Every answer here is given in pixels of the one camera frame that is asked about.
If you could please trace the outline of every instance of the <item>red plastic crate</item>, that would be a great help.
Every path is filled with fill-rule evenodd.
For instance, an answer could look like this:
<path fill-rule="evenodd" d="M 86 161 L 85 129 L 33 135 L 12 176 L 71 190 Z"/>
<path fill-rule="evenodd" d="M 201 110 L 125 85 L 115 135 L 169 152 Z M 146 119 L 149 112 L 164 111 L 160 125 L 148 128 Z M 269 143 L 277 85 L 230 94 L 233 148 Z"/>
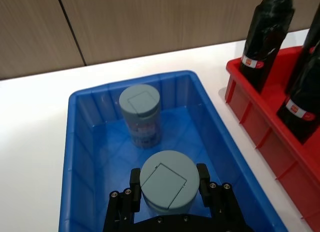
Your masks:
<path fill-rule="evenodd" d="M 320 128 L 302 145 L 276 115 L 300 52 L 300 46 L 279 51 L 261 94 L 239 71 L 241 59 L 229 61 L 225 99 L 302 218 L 320 232 Z"/>

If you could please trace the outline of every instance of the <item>white table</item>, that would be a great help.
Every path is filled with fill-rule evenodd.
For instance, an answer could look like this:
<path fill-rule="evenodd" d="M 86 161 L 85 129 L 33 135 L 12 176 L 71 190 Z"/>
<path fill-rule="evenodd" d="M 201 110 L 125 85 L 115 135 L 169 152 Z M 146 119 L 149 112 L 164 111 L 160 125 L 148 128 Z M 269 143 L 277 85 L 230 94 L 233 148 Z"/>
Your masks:
<path fill-rule="evenodd" d="M 282 47 L 302 45 L 307 32 L 289 33 Z M 58 231 L 71 93 L 156 73 L 192 70 L 288 230 L 311 231 L 225 104 L 229 79 L 225 66 L 242 55 L 244 44 L 242 40 L 0 81 L 0 230 Z"/>

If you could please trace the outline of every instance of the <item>gray cylindrical container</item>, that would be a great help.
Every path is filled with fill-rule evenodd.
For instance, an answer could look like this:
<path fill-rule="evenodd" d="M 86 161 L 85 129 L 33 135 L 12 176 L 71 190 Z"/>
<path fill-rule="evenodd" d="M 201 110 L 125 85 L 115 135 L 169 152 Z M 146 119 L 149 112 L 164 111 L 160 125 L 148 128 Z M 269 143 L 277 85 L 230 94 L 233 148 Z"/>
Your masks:
<path fill-rule="evenodd" d="M 193 161 L 174 150 L 155 153 L 140 172 L 144 200 L 158 215 L 188 213 L 199 183 L 199 172 Z"/>
<path fill-rule="evenodd" d="M 161 139 L 160 94 L 148 84 L 126 88 L 119 104 L 133 143 L 140 148 L 150 148 Z"/>

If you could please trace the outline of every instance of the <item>wooden wall panel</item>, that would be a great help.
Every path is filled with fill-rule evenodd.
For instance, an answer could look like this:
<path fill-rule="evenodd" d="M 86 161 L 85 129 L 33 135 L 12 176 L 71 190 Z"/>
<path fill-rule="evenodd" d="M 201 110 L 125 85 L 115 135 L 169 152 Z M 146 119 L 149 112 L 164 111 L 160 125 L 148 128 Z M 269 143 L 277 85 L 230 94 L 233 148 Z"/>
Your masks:
<path fill-rule="evenodd" d="M 58 0 L 0 0 L 0 79 L 83 65 Z"/>
<path fill-rule="evenodd" d="M 261 0 L 62 0 L 87 64 L 245 39 Z M 291 31 L 320 0 L 294 0 Z"/>

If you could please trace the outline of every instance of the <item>black bottle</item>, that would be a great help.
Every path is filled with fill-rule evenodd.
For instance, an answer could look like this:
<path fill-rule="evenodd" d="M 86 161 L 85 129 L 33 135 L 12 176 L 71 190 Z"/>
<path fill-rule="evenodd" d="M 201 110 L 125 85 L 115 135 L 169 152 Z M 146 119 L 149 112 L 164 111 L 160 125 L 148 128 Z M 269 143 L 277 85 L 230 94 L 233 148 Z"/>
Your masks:
<path fill-rule="evenodd" d="M 253 14 L 240 71 L 261 92 L 293 14 L 292 0 L 262 0 Z"/>
<path fill-rule="evenodd" d="M 310 26 L 309 32 L 306 35 L 305 41 L 302 46 L 302 51 L 297 59 L 292 74 L 289 78 L 289 81 L 285 88 L 285 93 L 290 93 L 293 88 L 295 82 L 299 78 L 300 72 L 304 67 L 304 64 L 308 62 L 310 59 L 310 54 L 313 51 L 313 48 L 320 41 L 320 4 L 318 6 L 317 11 L 315 12 L 312 24 Z"/>
<path fill-rule="evenodd" d="M 279 118 L 303 144 L 320 123 L 320 46 L 303 67 L 290 95 L 277 112 Z"/>

